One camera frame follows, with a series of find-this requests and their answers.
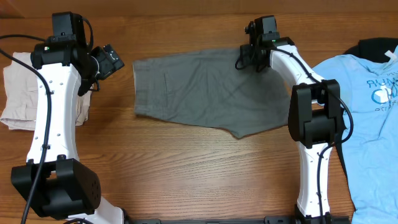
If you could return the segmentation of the grey shorts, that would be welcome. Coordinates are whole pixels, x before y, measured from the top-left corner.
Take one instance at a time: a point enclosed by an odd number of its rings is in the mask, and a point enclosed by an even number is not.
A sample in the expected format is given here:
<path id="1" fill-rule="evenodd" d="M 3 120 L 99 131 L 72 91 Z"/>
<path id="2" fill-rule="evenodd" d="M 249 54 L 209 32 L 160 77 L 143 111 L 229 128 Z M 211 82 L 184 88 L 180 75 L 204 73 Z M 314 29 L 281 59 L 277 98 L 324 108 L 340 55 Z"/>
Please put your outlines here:
<path id="1" fill-rule="evenodd" d="M 238 49 L 213 49 L 132 63 L 135 113 L 222 128 L 234 137 L 287 124 L 290 96 L 273 69 L 237 70 Z"/>

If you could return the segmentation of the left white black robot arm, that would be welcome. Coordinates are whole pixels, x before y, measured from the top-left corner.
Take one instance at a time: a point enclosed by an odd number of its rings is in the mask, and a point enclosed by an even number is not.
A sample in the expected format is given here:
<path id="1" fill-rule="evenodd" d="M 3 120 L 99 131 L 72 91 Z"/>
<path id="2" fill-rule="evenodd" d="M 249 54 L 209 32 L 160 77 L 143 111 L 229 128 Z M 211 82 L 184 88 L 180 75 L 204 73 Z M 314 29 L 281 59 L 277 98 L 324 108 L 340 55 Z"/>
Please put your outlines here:
<path id="1" fill-rule="evenodd" d="M 90 22 L 79 14 L 52 16 L 53 35 L 40 39 L 27 68 L 37 77 L 38 108 L 26 164 L 13 167 L 11 182 L 25 211 L 65 223 L 128 223 L 125 210 L 101 194 L 99 177 L 83 165 L 75 141 L 76 103 L 101 80 L 123 68 L 111 45 L 95 47 Z"/>

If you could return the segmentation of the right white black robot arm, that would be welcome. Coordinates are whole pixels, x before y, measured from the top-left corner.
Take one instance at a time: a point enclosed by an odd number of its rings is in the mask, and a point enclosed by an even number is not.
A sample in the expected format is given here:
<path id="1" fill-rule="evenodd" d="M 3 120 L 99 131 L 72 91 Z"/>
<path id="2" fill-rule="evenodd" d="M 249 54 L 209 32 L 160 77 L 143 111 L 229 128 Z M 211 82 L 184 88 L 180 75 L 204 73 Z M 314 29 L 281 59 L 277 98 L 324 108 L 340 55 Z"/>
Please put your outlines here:
<path id="1" fill-rule="evenodd" d="M 278 72 L 291 87 L 288 129 L 300 154 L 300 191 L 292 217 L 265 217 L 265 223 L 349 223 L 334 217 L 328 203 L 328 163 L 340 141 L 344 104 L 336 80 L 316 74 L 289 37 L 281 37 L 274 16 L 263 16 L 245 27 L 249 43 L 240 47 L 237 63 Z"/>

